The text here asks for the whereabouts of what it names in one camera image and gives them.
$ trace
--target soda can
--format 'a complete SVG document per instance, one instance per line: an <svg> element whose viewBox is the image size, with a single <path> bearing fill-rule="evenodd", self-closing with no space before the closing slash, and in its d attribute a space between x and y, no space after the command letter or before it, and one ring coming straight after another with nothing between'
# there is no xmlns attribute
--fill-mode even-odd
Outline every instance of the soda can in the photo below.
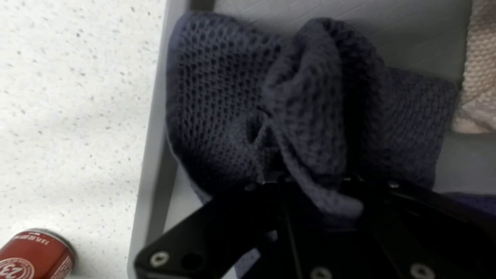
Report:
<svg viewBox="0 0 496 279"><path fill-rule="evenodd" d="M29 229L0 249L0 279L64 279L77 263L74 246L49 229Z"/></svg>

